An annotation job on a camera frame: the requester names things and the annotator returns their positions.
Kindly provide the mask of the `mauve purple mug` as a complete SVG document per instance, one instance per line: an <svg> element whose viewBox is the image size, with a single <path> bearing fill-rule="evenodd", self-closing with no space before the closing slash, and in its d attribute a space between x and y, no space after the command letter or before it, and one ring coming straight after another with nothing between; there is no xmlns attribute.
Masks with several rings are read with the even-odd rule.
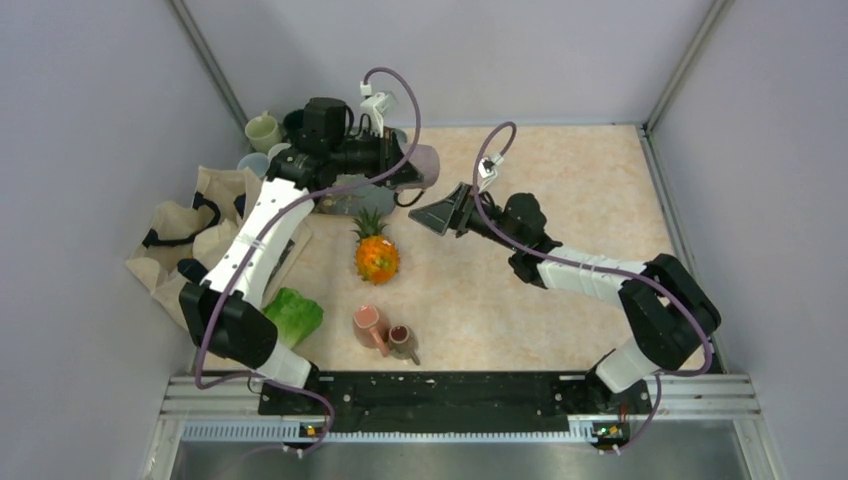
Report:
<svg viewBox="0 0 848 480"><path fill-rule="evenodd" d="M415 178L404 180L402 189L427 189L433 186L440 174L440 157L433 146L426 144L417 144L415 149L412 149L412 144L404 144L401 146L405 156L410 156L407 165L415 170Z"/></svg>

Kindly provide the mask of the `light green mug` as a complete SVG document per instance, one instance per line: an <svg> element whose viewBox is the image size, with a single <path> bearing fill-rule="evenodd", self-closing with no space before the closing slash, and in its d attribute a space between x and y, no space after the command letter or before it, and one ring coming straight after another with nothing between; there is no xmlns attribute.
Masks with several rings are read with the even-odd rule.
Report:
<svg viewBox="0 0 848 480"><path fill-rule="evenodd" d="M244 134L253 149L264 154L267 154L274 145L283 142L279 122L269 111L263 111L259 116L249 120L244 126Z"/></svg>

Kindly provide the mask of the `clear light blue cup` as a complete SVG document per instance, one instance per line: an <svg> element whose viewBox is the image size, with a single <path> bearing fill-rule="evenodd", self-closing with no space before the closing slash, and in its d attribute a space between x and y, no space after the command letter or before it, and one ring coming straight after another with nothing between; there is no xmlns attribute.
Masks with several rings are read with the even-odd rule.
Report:
<svg viewBox="0 0 848 480"><path fill-rule="evenodd" d="M253 172L257 177L264 178L274 157L290 147L290 143L278 143L273 145L267 153L250 153L238 162L236 169L248 170Z"/></svg>

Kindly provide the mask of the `pink mug with handle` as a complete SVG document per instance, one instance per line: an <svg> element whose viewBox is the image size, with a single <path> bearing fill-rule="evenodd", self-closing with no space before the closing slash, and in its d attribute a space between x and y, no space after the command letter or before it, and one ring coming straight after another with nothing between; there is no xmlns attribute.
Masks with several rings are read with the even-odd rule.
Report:
<svg viewBox="0 0 848 480"><path fill-rule="evenodd" d="M388 345L391 329L388 318L373 305L359 307L352 319L353 333L359 344L368 349L375 349L383 357L390 355Z"/></svg>

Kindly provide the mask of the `small brown mug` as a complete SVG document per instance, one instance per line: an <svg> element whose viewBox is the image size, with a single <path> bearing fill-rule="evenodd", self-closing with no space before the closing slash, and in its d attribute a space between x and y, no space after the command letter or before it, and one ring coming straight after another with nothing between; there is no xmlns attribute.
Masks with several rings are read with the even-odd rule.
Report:
<svg viewBox="0 0 848 480"><path fill-rule="evenodd" d="M413 330L407 325L396 325L389 330L388 345L394 358L411 361L420 366L418 356L418 340Z"/></svg>

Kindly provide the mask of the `dark green mug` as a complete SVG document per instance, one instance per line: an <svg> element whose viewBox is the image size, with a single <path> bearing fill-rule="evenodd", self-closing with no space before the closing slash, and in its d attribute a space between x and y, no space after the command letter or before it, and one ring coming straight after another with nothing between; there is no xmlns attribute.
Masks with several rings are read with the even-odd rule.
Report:
<svg viewBox="0 0 848 480"><path fill-rule="evenodd" d="M296 109L290 111L283 118L281 127L284 134L285 141L293 141L297 138L300 130L304 125L304 110Z"/></svg>

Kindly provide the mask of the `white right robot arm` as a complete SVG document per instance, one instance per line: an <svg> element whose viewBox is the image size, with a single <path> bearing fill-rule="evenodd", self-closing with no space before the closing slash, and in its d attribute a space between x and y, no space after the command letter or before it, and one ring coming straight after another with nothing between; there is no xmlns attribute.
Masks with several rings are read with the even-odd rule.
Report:
<svg viewBox="0 0 848 480"><path fill-rule="evenodd" d="M513 194L498 206L489 193L476 195L461 183L409 217L439 235L474 232L512 249L508 263L525 283L580 293L624 312L630 338L587 375L587 400L600 412L614 411L644 377L679 369L721 324L679 259L659 254L647 262L621 261L567 247L546 233L547 218L531 193Z"/></svg>

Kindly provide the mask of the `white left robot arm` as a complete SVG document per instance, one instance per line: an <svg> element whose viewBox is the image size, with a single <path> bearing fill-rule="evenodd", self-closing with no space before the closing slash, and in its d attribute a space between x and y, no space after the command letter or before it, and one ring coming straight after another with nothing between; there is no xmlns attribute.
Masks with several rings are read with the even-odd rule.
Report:
<svg viewBox="0 0 848 480"><path fill-rule="evenodd" d="M280 255L320 199L351 190L340 176L363 175L368 183L401 187L422 177L412 160L414 144L402 144L386 126L396 104L389 91L366 93L360 104L365 124L352 131L353 115L342 100L315 97L302 111L302 124L271 157L258 198L236 238L198 282L187 283L179 304L198 348L241 364L248 376L284 385L283 401L297 413L319 404L320 386L309 379L312 363L285 346L262 300Z"/></svg>

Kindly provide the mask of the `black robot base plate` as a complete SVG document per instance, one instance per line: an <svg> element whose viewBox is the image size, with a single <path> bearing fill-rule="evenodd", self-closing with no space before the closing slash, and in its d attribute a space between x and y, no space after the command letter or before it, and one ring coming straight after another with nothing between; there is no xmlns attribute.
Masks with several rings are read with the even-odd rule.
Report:
<svg viewBox="0 0 848 480"><path fill-rule="evenodd" d="M317 399L273 386L261 391L263 416L336 412L334 433L564 432L580 415L616 420L651 410L639 381L612 394L579 372L325 371L310 379Z"/></svg>

